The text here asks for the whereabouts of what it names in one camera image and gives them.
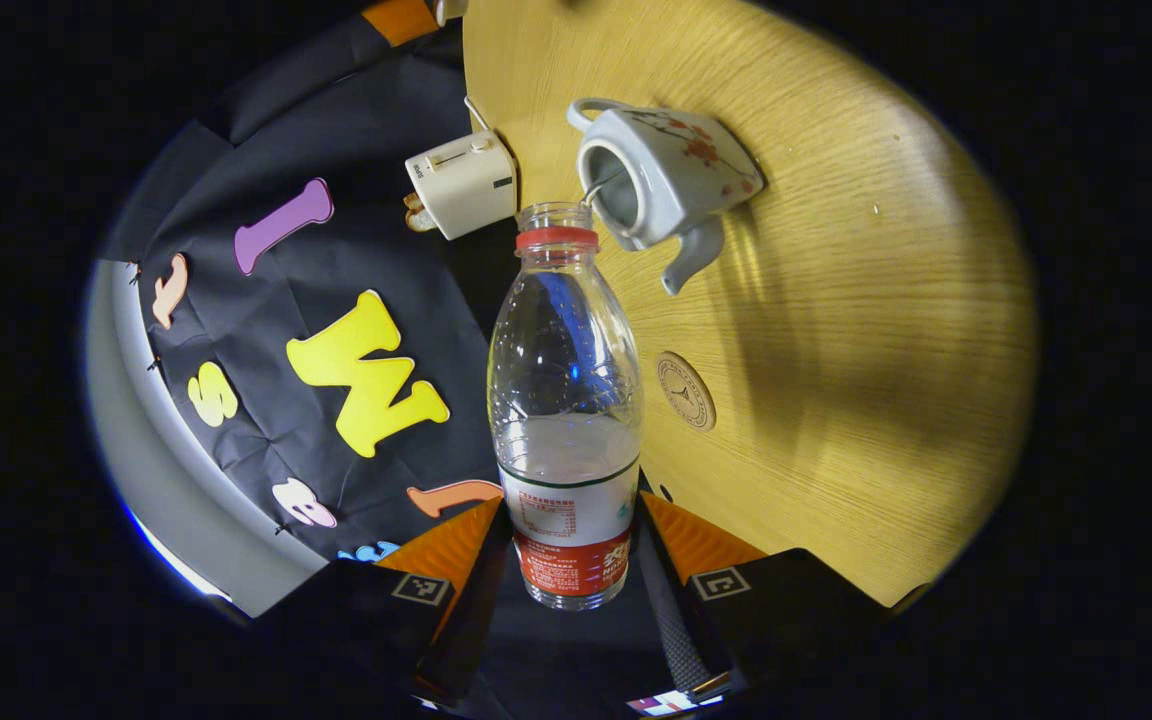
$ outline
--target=yellow letter w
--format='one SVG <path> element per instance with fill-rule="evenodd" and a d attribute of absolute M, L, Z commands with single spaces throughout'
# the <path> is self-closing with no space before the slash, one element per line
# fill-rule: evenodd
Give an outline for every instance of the yellow letter w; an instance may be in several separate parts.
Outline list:
<path fill-rule="evenodd" d="M 374 290 L 362 293 L 358 305 L 310 340 L 287 342 L 287 359 L 301 381 L 311 386 L 347 386 L 338 432 L 364 457 L 376 456 L 376 444 L 420 420 L 444 423 L 452 417 L 444 399 L 426 381 L 412 382 L 411 395 L 391 406 L 416 369 L 411 357 L 362 359 L 376 350 L 397 350 L 402 340 Z"/>

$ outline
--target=red label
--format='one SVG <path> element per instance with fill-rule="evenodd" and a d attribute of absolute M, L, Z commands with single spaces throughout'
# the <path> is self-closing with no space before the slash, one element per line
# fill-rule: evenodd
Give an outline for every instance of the red label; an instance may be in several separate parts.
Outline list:
<path fill-rule="evenodd" d="M 554 594 L 581 597 L 612 588 L 630 561 L 630 530 L 607 541 L 556 547 L 513 535 L 518 546 L 522 575 L 531 584 Z"/>

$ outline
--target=wood grain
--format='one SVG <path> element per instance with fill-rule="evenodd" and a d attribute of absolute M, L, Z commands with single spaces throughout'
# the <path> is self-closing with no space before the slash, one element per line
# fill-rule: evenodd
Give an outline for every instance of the wood grain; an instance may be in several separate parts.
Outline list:
<path fill-rule="evenodd" d="M 577 97 L 707 113 L 767 190 L 723 218 L 680 296 L 673 242 L 598 264 L 645 372 L 704 378 L 696 433 L 646 377 L 643 465 L 763 551 L 806 547 L 879 602 L 942 573 L 1009 483 L 1037 366 L 1010 211 L 917 101 L 831 41 L 735 0 L 476 0 L 468 92 L 520 162 L 522 205 L 581 197 Z"/>

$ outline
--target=dark background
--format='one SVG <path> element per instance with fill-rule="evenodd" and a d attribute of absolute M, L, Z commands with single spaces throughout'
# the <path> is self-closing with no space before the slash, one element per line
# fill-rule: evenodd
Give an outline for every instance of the dark background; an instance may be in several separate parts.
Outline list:
<path fill-rule="evenodd" d="M 120 194 L 221 88 L 356 9 L 0 8 L 0 708 L 397 714 L 356 673 L 263 653 L 183 588 L 109 491 L 78 385 L 83 286 Z M 776 700 L 1152 717 L 1152 6 L 786 9 L 927 101 L 1009 194 L 1044 348 L 1018 479 L 979 541 Z"/>

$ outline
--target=red bottle cap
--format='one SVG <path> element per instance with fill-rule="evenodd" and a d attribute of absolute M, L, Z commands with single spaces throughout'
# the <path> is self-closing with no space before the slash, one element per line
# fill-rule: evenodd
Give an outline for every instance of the red bottle cap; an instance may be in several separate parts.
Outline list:
<path fill-rule="evenodd" d="M 573 242 L 576 245 L 598 247 L 598 233 L 589 232 L 585 228 L 553 225 L 553 227 L 548 228 L 536 228 L 530 232 L 518 233 L 515 247 L 522 250 L 525 247 L 552 245 L 552 243 L 556 242 Z"/>

